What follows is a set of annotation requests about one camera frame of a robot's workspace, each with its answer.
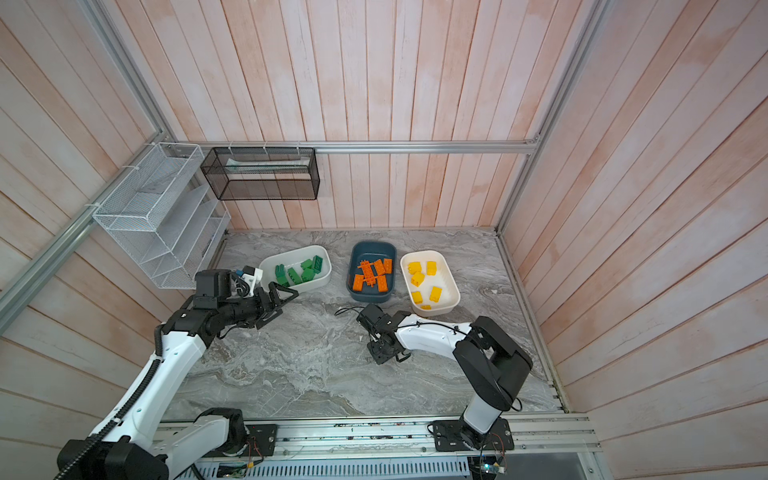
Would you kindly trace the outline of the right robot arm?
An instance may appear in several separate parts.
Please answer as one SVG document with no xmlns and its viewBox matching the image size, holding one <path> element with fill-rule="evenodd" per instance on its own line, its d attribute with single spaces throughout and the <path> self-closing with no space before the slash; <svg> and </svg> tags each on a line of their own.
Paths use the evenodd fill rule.
<svg viewBox="0 0 768 480">
<path fill-rule="evenodd" d="M 369 304 L 356 321 L 367 331 L 367 348 L 379 365 L 391 359 L 402 362 L 413 351 L 456 361 L 474 396 L 449 431 L 466 443 L 484 439 L 501 415 L 513 409 L 533 368 L 528 353 L 486 316 L 446 323 L 405 311 L 389 315 Z"/>
</svg>

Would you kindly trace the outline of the long orange lego plate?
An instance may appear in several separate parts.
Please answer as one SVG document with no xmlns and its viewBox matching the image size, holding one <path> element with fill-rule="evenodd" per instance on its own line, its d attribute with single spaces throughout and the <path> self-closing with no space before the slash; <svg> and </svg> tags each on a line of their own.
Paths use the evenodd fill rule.
<svg viewBox="0 0 768 480">
<path fill-rule="evenodd" d="M 377 275 L 373 263 L 368 260 L 362 260 L 358 268 L 365 277 L 365 286 L 373 287 L 377 284 Z"/>
</svg>

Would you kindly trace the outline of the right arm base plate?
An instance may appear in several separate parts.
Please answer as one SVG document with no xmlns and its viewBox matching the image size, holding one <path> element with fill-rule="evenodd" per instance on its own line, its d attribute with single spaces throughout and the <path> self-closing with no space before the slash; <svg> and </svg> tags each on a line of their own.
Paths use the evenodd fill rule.
<svg viewBox="0 0 768 480">
<path fill-rule="evenodd" d="M 438 452 L 480 451 L 499 452 L 514 449 L 509 422 L 498 418 L 487 433 L 478 433 L 463 420 L 436 420 L 427 425 Z"/>
</svg>

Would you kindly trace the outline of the green long lego brick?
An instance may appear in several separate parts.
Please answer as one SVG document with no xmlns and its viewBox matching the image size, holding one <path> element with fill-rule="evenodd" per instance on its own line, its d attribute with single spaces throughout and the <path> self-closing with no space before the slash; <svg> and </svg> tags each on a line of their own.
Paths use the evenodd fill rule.
<svg viewBox="0 0 768 480">
<path fill-rule="evenodd" d="M 312 259 L 312 269 L 315 274 L 320 274 L 323 268 L 323 258 L 320 255 L 315 255 Z"/>
</svg>

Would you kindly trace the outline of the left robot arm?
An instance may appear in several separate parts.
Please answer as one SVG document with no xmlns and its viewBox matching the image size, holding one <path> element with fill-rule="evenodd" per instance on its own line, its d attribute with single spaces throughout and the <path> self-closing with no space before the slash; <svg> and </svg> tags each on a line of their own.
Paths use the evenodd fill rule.
<svg viewBox="0 0 768 480">
<path fill-rule="evenodd" d="M 252 449 L 241 410 L 212 407 L 170 444 L 154 442 L 171 400 L 214 340 L 234 329 L 260 329 L 276 319 L 298 291 L 271 282 L 256 269 L 203 270 L 185 303 L 154 331 L 154 351 L 125 395 L 82 440 L 57 457 L 60 479 L 174 479 L 211 451 L 239 456 Z"/>
</svg>

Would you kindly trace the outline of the yellow lego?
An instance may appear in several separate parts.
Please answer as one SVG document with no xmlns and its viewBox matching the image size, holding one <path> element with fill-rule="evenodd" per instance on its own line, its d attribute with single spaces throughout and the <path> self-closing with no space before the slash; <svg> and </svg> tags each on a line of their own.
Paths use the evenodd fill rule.
<svg viewBox="0 0 768 480">
<path fill-rule="evenodd" d="M 411 277 L 411 283 L 416 287 L 419 287 L 424 280 L 425 280 L 425 275 L 421 272 L 416 272 Z"/>
</svg>

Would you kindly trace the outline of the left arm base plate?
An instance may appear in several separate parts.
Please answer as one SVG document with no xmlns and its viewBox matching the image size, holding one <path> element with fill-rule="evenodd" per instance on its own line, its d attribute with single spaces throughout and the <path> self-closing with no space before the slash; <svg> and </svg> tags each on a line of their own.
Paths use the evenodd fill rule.
<svg viewBox="0 0 768 480">
<path fill-rule="evenodd" d="M 277 424 L 243 424 L 229 428 L 225 443 L 219 448 L 224 456 L 265 459 L 274 455 Z"/>
</svg>

